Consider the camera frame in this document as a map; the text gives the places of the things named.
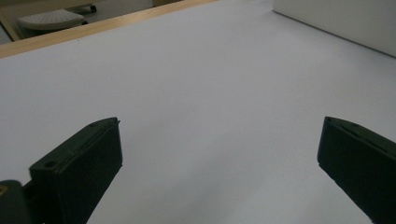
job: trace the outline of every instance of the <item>white table surface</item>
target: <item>white table surface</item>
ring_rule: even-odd
[[[123,167],[89,223],[368,224],[318,167],[325,116],[396,140],[396,60],[219,1],[0,60],[0,178],[117,116]]]

